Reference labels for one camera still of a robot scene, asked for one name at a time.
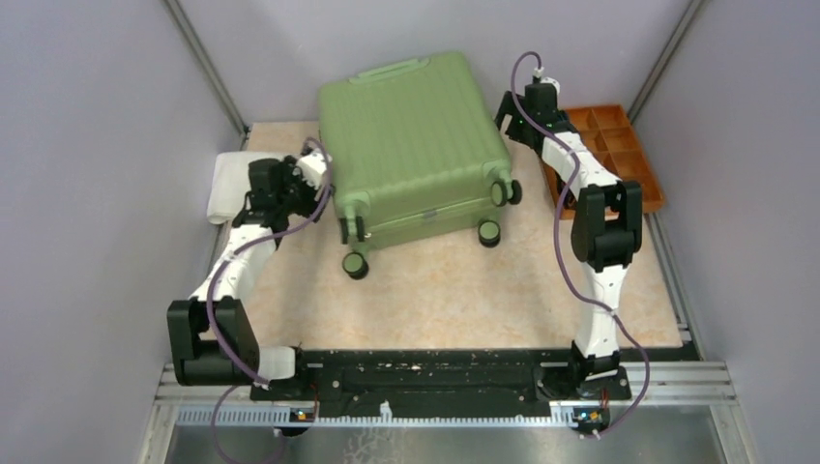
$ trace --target gray floor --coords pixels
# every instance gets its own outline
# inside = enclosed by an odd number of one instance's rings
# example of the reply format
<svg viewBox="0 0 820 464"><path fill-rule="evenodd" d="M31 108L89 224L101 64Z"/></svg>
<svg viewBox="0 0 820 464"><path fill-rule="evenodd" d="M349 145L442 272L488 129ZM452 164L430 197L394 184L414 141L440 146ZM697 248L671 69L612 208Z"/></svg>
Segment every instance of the gray floor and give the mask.
<svg viewBox="0 0 820 464"><path fill-rule="evenodd" d="M559 428L322 428L286 442L268 428L224 427L219 435L224 450L244 463L259 462L282 444L282 464L724 462L708 407L641 408L599 442ZM166 464L222 462L208 427L177 427Z"/></svg>

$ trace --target black end effector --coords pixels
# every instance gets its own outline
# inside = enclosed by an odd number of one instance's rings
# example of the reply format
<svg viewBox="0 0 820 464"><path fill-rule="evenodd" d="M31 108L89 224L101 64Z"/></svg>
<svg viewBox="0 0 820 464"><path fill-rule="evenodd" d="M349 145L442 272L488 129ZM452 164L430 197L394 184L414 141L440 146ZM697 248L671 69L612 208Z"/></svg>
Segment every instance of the black end effector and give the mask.
<svg viewBox="0 0 820 464"><path fill-rule="evenodd" d="M214 314L222 335L234 353L255 372L259 368L259 345L242 302L230 297L214 302ZM222 352L216 340L202 340L208 330L205 303L178 300L167 312L168 334L174 372L180 385L248 385L251 379Z"/></svg>
<svg viewBox="0 0 820 464"><path fill-rule="evenodd" d="M233 219L233 227L260 224L275 233L283 232L290 215L307 218L318 207L316 189L308 185L293 157L253 161L248 166L248 178L250 190L243 210Z"/></svg>
<svg viewBox="0 0 820 464"><path fill-rule="evenodd" d="M555 86L549 83L540 83L533 78L533 83L524 87L524 96L513 94L511 91L504 93L501 106L495 116L495 126L500 130L504 123L504 118L512 115L510 124L505 132L510 140L522 143L535 150L540 156L542 154L543 134L533 128L530 123L524 120L518 108L515 106L513 98L518 99L521 107L533 121L550 132L577 132L577 129L570 123L567 112L558 109L558 92Z"/></svg>
<svg viewBox="0 0 820 464"><path fill-rule="evenodd" d="M606 218L607 208L618 216ZM621 181L614 186L589 186L580 192L572 223L572 251L596 273L608 266L628 266L641 248L641 186Z"/></svg>

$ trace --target gray wall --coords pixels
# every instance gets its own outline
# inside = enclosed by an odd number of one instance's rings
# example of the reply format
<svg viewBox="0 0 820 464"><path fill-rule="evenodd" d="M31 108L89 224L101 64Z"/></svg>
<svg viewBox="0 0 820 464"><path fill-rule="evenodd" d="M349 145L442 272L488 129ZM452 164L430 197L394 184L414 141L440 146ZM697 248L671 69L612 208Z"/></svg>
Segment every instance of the gray wall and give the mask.
<svg viewBox="0 0 820 464"><path fill-rule="evenodd" d="M688 0L182 2L249 122L316 117L328 81L446 49L467 53L494 111L522 52L567 106L629 106ZM533 62L526 63L521 85Z"/></svg>
<svg viewBox="0 0 820 464"><path fill-rule="evenodd" d="M0 461L133 462L239 141L159 1L0 6Z"/></svg>
<svg viewBox="0 0 820 464"><path fill-rule="evenodd" d="M820 4L712 2L638 131L710 356L765 462L817 462Z"/></svg>

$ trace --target brown wooden box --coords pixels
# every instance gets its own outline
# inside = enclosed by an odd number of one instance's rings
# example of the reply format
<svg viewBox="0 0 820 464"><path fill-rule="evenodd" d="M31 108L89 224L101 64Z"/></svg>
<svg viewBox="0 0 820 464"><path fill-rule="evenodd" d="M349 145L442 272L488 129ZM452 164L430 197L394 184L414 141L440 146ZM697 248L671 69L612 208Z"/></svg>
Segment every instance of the brown wooden box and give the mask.
<svg viewBox="0 0 820 464"><path fill-rule="evenodd" d="M620 104L588 106L567 110L570 122L603 167L625 181L637 181L643 190L643 212L653 213L663 206L663 192L652 172L637 135ZM558 203L558 176L542 164L552 201ZM574 218L574 201L564 209L561 219Z"/></svg>

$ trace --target beige tabletop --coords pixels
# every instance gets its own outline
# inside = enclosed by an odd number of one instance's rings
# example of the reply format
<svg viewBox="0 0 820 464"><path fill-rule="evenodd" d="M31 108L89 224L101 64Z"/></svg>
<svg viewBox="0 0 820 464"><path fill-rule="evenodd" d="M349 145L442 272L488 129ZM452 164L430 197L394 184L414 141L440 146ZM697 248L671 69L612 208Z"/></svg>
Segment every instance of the beige tabletop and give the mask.
<svg viewBox="0 0 820 464"><path fill-rule="evenodd" d="M256 124L248 150L298 153L307 135L317 135L316 123ZM555 261L554 207L540 162L526 147L507 145L524 199L505 208L498 247L480 246L471 229L376 250L368 257L369 275L355 281L341 268L348 248L329 207L317 224L282 241L246 301L259 343L360 350L568 348L585 309ZM291 226L300 220L291 218ZM586 291L570 228L571 222L562 222L562 251L573 281ZM681 346L646 223L620 311L645 346Z"/></svg>

